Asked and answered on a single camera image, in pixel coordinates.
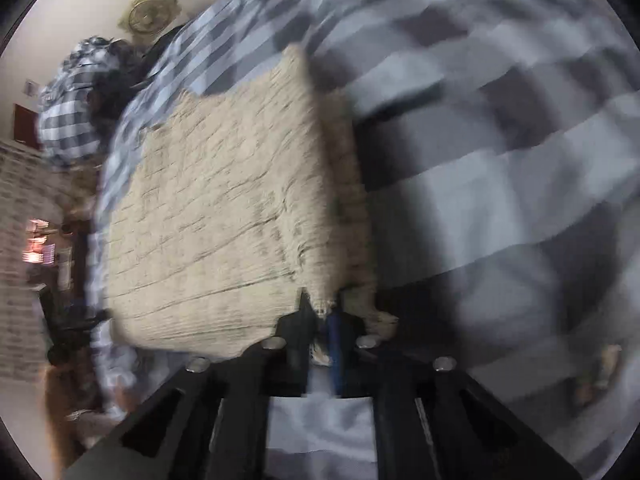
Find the gray checkered fabric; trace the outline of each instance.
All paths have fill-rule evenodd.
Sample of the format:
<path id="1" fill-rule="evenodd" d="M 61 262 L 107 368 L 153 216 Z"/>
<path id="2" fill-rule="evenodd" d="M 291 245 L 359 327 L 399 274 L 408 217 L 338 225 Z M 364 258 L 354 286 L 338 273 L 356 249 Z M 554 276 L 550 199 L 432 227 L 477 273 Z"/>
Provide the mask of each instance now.
<path id="1" fill-rule="evenodd" d="M 74 47 L 40 93 L 37 133 L 48 162 L 67 167 L 98 152 L 103 139 L 87 101 L 95 78 L 110 70 L 128 72 L 137 64 L 133 47 L 122 40 L 93 36 Z"/>
<path id="2" fill-rule="evenodd" d="M 640 420 L 640 54 L 590 0 L 217 1 L 120 120 L 92 238 L 94 305 L 103 230 L 150 127 L 182 89 L 226 91 L 292 42 L 319 91 L 350 97 L 378 307 L 399 316 L 399 340 L 454 354 L 601 476 Z M 623 348 L 616 380 L 577 412 L 572 381 L 610 343 Z M 98 360 L 107 375 L 126 368 Z"/>

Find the screw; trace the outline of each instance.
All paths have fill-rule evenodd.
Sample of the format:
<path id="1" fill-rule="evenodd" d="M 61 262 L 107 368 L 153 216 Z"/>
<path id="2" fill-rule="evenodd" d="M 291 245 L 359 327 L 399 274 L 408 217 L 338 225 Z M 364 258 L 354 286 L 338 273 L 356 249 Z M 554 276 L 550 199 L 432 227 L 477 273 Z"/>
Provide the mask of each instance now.
<path id="1" fill-rule="evenodd" d="M 199 374 L 209 368 L 210 362 L 206 357 L 194 357 L 187 364 L 186 368 L 188 372 Z"/>
<path id="2" fill-rule="evenodd" d="M 278 337 L 276 335 L 262 340 L 262 348 L 264 348 L 265 350 L 280 350 L 281 348 L 284 348 L 286 344 L 286 339 L 284 339 L 283 337 Z"/>
<path id="3" fill-rule="evenodd" d="M 453 357 L 438 357 L 433 361 L 433 368 L 437 372 L 450 372 L 456 367 L 456 360 Z"/>
<path id="4" fill-rule="evenodd" d="M 380 344 L 380 338 L 377 335 L 369 334 L 369 335 L 361 335 L 356 339 L 356 346 L 361 350 L 368 350 L 370 348 L 375 348 Z"/>

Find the cloth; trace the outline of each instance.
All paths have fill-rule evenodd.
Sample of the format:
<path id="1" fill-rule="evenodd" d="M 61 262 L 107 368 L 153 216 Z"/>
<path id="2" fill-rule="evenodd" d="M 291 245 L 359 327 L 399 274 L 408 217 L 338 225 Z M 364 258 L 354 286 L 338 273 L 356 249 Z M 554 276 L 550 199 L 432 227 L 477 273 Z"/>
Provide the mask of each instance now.
<path id="1" fill-rule="evenodd" d="M 320 109 L 290 46 L 232 91 L 183 94 L 148 135 L 110 225 L 107 302 L 127 341 L 235 356 L 295 311 L 300 288 L 324 317 L 353 285 L 348 248 L 373 308 L 353 132 L 329 142 Z M 331 165 L 329 151 L 350 164 Z M 347 228 L 341 215 L 360 221 Z"/>
<path id="2" fill-rule="evenodd" d="M 183 89 L 226 91 L 292 42 L 316 88 L 343 89 L 355 110 L 377 302 L 399 317 L 396 340 L 453 354 L 586 478 L 601 475 L 640 420 L 640 55 L 590 0 L 219 0 L 120 120 L 94 305 L 141 132 Z M 572 378 L 612 343 L 616 377 L 577 412 Z"/>
<path id="3" fill-rule="evenodd" d="M 40 93 L 36 130 L 45 160 L 66 168 L 106 146 L 92 124 L 89 92 L 98 74 L 132 72 L 138 63 L 133 47 L 123 40 L 92 36 L 76 45 Z"/>

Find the folded towel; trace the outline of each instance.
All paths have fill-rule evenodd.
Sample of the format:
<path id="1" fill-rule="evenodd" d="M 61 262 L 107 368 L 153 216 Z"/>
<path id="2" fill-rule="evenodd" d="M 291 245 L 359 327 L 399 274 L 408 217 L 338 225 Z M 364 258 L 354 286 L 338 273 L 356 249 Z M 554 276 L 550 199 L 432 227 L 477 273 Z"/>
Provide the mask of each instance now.
<path id="1" fill-rule="evenodd" d="M 320 316 L 345 285 L 380 332 L 353 133 L 316 100 L 302 51 L 220 95 L 183 93 L 145 135 L 111 218 L 106 299 L 139 346 L 229 357 L 271 334 L 301 287 Z"/>

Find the black device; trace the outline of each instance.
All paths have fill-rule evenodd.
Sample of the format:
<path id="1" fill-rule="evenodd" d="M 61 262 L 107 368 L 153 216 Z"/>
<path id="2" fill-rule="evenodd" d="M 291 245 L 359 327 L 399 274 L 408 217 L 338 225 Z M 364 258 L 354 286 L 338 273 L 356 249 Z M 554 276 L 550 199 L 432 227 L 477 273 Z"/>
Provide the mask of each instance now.
<path id="1" fill-rule="evenodd" d="M 380 480 L 562 479 L 580 475 L 455 360 L 420 362 L 332 312 L 341 397 L 371 397 Z M 306 294 L 274 336 L 240 357 L 195 358 L 69 468 L 65 480 L 263 478 L 269 398 L 306 391 L 319 320 Z"/>

